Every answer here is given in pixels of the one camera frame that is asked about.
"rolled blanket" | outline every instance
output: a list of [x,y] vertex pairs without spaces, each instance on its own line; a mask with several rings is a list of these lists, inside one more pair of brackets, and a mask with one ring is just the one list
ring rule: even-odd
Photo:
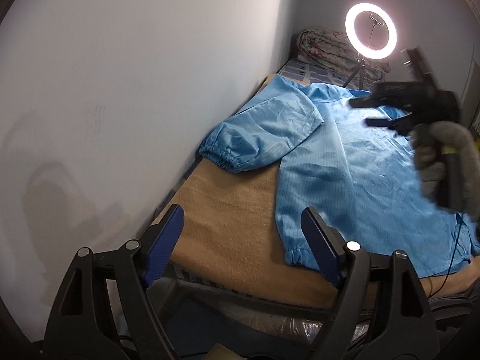
[[[308,27],[297,38],[299,60],[330,69],[349,76],[358,61],[358,53],[351,45],[347,34],[322,27]],[[383,78],[390,72],[385,59],[365,59],[366,76],[369,81]]]

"gray glove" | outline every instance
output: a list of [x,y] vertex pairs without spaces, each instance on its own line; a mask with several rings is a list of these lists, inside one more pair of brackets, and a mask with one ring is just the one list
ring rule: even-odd
[[[458,150],[463,177],[462,197],[465,212],[472,221],[480,219],[480,154],[473,142],[470,132],[457,123],[436,122],[430,126],[430,134],[437,141]],[[412,136],[412,147],[415,149],[414,165],[421,179],[421,193],[431,202],[435,202],[435,190],[438,183],[446,176],[446,167],[436,162],[433,147],[417,145],[415,135]]]

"tripod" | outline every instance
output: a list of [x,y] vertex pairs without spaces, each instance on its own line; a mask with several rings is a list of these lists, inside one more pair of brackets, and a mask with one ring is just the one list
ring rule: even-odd
[[[371,26],[370,38],[368,39],[367,47],[370,47],[371,36],[374,34],[375,27],[376,26],[383,27],[383,25],[385,24],[377,20],[373,14],[370,14],[370,19],[371,19],[372,26]],[[345,81],[345,84],[342,85],[342,88],[346,88],[347,85],[349,85],[350,81],[352,81],[353,78],[357,75],[357,73],[360,73],[360,77],[358,81],[358,89],[363,90],[363,81],[365,80],[365,58],[360,53],[358,53],[357,65],[353,68],[352,74],[347,79],[347,81]]]

